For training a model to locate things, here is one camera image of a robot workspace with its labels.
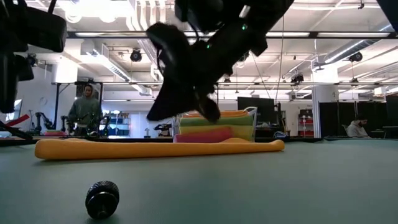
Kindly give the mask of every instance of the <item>small black knob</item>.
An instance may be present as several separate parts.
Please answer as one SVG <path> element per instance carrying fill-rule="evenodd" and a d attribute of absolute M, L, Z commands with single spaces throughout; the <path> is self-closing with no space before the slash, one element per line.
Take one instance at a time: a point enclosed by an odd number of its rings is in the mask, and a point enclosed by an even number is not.
<path fill-rule="evenodd" d="M 111 181 L 93 184 L 87 192 L 85 203 L 91 218 L 101 220 L 110 217 L 118 207 L 118 186 Z"/>

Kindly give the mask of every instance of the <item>orange foam block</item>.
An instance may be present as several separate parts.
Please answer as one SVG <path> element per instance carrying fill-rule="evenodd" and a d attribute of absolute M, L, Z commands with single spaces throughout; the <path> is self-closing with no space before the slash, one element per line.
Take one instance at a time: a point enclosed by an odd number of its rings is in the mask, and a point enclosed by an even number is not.
<path fill-rule="evenodd" d="M 219 143 L 119 143 L 42 139 L 36 143 L 35 156 L 48 160 L 129 159 L 275 152 L 284 148 L 281 140 L 253 143 L 238 138 Z"/>

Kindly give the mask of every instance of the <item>green table surface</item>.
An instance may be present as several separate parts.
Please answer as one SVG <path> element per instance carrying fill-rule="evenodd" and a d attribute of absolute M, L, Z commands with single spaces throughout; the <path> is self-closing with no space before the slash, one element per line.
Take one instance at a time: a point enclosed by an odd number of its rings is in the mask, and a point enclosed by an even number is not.
<path fill-rule="evenodd" d="M 41 161 L 0 148 L 0 223 L 398 223 L 398 141 L 287 143 L 284 152 L 112 161 Z M 96 222 L 99 180 L 120 203 Z"/>

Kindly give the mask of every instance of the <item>person sitting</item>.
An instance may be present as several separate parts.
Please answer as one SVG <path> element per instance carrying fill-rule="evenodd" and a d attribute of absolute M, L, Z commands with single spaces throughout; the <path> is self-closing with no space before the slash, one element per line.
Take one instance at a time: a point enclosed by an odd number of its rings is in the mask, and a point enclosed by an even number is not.
<path fill-rule="evenodd" d="M 73 102 L 72 108 L 68 114 L 70 122 L 77 123 L 78 129 L 75 135 L 87 135 L 87 127 L 91 124 L 91 120 L 94 119 L 95 121 L 99 121 L 100 116 L 100 102 L 93 97 L 93 86 L 87 84 L 85 86 L 84 95 Z"/>
<path fill-rule="evenodd" d="M 368 120 L 361 114 L 357 114 L 355 120 L 347 128 L 347 135 L 352 138 L 370 138 L 363 128 Z"/>

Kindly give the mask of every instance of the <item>chair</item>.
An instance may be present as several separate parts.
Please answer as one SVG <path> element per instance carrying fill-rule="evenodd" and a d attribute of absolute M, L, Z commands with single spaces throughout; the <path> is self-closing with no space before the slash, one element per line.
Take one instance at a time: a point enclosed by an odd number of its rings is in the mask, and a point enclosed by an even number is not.
<path fill-rule="evenodd" d="M 347 134 L 347 136 L 348 136 L 348 132 L 347 132 L 347 128 L 348 128 L 348 126 L 347 126 L 347 125 L 345 125 L 345 124 L 342 124 L 342 127 L 344 128 L 344 130 L 346 131 L 346 134 Z"/>

